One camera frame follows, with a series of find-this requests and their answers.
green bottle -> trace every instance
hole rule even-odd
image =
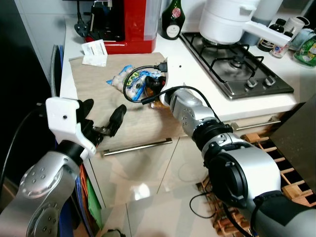
[[[300,63],[309,66],[316,66],[316,36],[306,41],[294,54],[294,58]]]
[[[181,7],[181,0],[173,0],[170,6],[162,13],[161,18],[161,36],[168,40],[177,39],[186,19]]]

wooden cutting board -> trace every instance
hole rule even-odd
[[[139,67],[162,62],[164,57],[160,53],[109,55],[106,67],[83,65],[82,59],[73,59],[70,64],[78,98],[82,101],[94,100],[87,118],[93,120],[95,126],[104,126],[118,106],[125,104],[127,107],[117,134],[105,138],[98,146],[99,151],[122,149],[185,135],[181,124],[169,109],[158,110],[152,109],[150,105],[131,103],[120,91],[106,83],[126,65]]]

wine bottle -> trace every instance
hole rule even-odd
[[[181,0],[172,0],[170,6],[162,13],[161,36],[168,40],[175,40],[179,37],[184,20],[186,19]]]

stove knob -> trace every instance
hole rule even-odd
[[[267,86],[272,86],[274,85],[276,82],[276,80],[272,77],[272,76],[268,76],[266,79],[265,79],[265,83]]]
[[[250,88],[254,88],[257,84],[258,84],[258,82],[257,82],[254,78],[250,78],[250,79],[247,81],[247,85],[248,85]]]

green container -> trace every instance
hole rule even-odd
[[[316,66],[316,36],[306,41],[294,54],[294,58],[300,63],[309,66]]]

